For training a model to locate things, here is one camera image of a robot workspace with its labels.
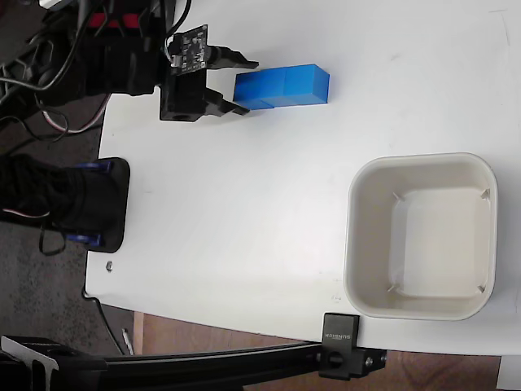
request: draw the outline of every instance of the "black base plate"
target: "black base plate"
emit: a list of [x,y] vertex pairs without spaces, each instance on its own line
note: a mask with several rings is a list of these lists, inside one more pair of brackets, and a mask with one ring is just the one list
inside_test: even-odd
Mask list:
[[112,169],[107,175],[116,183],[119,191],[120,199],[116,210],[117,222],[110,229],[101,232],[103,241],[100,246],[92,247],[86,244],[85,248],[97,253],[115,253],[121,247],[125,233],[127,199],[129,198],[130,166],[127,160],[121,159],[120,157],[98,159],[95,162],[97,163],[100,161],[112,162]]

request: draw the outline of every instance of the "metal bracket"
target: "metal bracket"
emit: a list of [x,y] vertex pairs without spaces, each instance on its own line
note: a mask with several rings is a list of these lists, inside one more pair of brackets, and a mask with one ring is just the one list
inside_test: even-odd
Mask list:
[[350,380],[385,368],[387,351],[357,347],[358,315],[325,314],[320,377]]
[[76,391],[98,389],[103,371],[108,369],[102,358],[96,358],[46,338],[3,336],[2,350],[20,360],[30,370],[32,391]]

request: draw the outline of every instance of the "black clamp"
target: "black clamp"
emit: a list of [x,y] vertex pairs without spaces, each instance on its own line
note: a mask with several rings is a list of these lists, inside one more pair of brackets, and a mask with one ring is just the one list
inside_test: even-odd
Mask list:
[[387,351],[357,347],[358,315],[325,314],[320,377],[350,380],[385,368]]
[[256,61],[248,61],[238,51],[224,46],[208,45],[205,24],[185,33],[174,34],[169,41],[170,66],[161,83],[160,119],[194,122],[201,116],[223,116],[234,112],[248,113],[235,103],[223,99],[221,93],[206,87],[208,69],[254,69]]

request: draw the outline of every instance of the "circuit board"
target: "circuit board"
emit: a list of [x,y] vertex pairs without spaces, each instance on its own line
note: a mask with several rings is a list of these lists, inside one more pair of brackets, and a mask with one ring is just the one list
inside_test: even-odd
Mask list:
[[176,74],[199,71],[207,65],[208,25],[204,24],[197,29],[181,34],[179,52],[175,55]]

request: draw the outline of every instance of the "white plastic bin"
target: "white plastic bin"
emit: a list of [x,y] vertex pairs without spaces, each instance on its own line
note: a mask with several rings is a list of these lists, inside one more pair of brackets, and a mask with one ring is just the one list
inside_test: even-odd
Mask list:
[[349,192],[345,289],[362,314],[461,320],[494,285],[497,182],[470,153],[371,161]]

